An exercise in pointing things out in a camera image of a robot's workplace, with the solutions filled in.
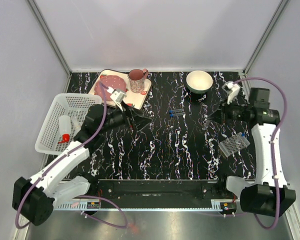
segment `marble tabletop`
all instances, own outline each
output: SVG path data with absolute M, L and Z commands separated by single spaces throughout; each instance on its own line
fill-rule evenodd
M 73 73 L 68 93 L 86 94 L 99 72 Z M 251 132 L 244 122 L 227 126 L 211 122 L 207 117 L 226 97 L 221 88 L 227 81 L 239 79 L 237 72 L 209 72 L 213 86 L 198 96 L 186 89 L 188 72 L 150 72 L 152 89 L 142 111 L 152 123 L 131 135 L 119 127 L 105 134 L 106 141 L 79 164 L 66 178 L 89 172 L 99 179 L 133 180 L 217 180 L 223 174 L 254 179 L 256 153 Z M 244 104 L 238 97 L 238 104 Z M 185 116 L 170 117 L 171 109 L 184 109 Z M 239 132 L 245 133 L 250 145 L 233 156 L 224 158 L 218 151 L 219 142 Z M 56 156 L 49 156 L 47 163 Z

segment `perforated basket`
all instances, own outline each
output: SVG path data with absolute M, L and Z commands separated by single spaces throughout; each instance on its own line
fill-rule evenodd
M 55 96 L 45 117 L 39 136 L 35 142 L 35 150 L 39 153 L 59 155 L 74 139 L 74 124 L 71 121 L 70 141 L 58 143 L 62 140 L 59 133 L 59 117 L 62 115 L 76 116 L 79 123 L 83 123 L 88 109 L 95 104 L 101 104 L 100 96 L 81 93 L 61 93 Z

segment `bowl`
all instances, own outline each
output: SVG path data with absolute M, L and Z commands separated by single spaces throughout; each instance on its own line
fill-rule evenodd
M 195 94 L 206 93 L 213 83 L 212 77 L 205 71 L 192 71 L 186 76 L 186 85 Z

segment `red mug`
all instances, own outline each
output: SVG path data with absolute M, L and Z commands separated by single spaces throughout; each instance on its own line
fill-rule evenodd
M 134 93 L 141 93 L 145 89 L 145 80 L 149 71 L 147 69 L 133 69 L 129 72 L 128 78 L 130 82 L 130 89 Z

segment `metal floor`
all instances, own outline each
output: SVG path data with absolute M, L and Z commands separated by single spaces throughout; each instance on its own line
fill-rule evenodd
M 116 229 L 77 212 L 55 211 L 44 224 L 31 225 L 26 240 L 292 240 L 283 215 L 274 230 L 259 226 L 252 214 L 214 217 L 199 212 L 127 212 L 129 229 Z M 115 211 L 98 212 L 99 218 L 122 224 Z M 272 217 L 261 217 L 270 225 Z

